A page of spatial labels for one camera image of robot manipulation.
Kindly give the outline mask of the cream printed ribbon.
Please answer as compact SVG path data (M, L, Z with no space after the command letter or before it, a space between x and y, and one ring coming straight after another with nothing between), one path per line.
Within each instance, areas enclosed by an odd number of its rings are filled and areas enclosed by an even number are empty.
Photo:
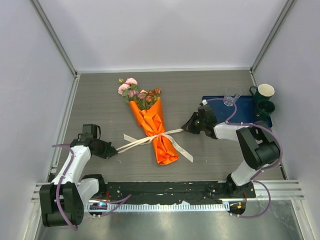
M158 137L165 137L167 138L173 145L174 149L176 151L178 151L181 155L183 155L187 160L189 160L191 163L194 162L194 157L187 152L184 148L182 148L176 141L175 139L171 136L172 134L177 134L180 132L183 132L184 130L182 128L179 129L174 129L174 130L170 130L170 131L166 131L163 133L159 133L153 136L147 136L141 139L135 139L129 135L123 134L123 139L125 141L128 142L128 144L123 145L121 147L118 147L116 149L116 151L120 154L120 153L124 153L127 150L139 146L139 145L147 145L150 144L154 139L158 138Z

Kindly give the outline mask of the orange wrapping paper sheet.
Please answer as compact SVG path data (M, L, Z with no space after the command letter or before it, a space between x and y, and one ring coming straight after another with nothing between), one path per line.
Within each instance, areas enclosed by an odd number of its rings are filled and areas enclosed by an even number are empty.
M129 107L147 137L166 131L161 97L155 104L147 104L147 110L140 110L134 101L130 101ZM179 159L177 150L165 137L160 136L152 141L156 162L158 165L169 165Z

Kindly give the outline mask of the orange fake flower stem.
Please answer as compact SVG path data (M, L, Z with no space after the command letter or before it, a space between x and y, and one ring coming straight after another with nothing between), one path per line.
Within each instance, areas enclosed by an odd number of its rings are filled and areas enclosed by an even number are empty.
M162 93L162 89L160 87L157 87L155 89L151 89L147 92L147 95L145 97L145 101L149 105L153 105L156 103L156 101L160 98L160 94Z

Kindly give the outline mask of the pink fake flower stem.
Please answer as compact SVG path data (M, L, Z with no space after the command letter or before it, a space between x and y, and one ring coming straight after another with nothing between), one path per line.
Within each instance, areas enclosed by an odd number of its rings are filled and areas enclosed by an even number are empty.
M130 90L127 97L129 101L134 101L140 110L147 110L147 95L145 93L138 92L137 90Z
M134 78L127 78L118 80L118 94L121 95L125 102L136 101L138 99L139 90L138 82Z

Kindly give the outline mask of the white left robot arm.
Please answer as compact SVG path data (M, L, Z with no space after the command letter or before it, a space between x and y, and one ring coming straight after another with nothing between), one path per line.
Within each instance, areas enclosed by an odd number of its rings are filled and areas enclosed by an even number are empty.
M77 230L85 204L92 197L102 199L107 192L103 176L82 176L84 167L92 156L108 159L118 152L111 142L101 140L101 128L96 124L84 124L71 143L56 147L67 149L69 154L57 176L39 190L42 223L47 228L69 226Z

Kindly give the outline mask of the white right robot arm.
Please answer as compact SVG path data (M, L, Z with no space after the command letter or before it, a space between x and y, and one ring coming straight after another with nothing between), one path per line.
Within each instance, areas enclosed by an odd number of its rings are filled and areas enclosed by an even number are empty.
M243 193L248 183L264 169L271 168L283 156L283 150L275 135L262 121L256 123L219 122L213 109L207 104L198 107L181 127L198 135L204 132L215 140L239 143L243 161L226 177L226 193L233 198Z

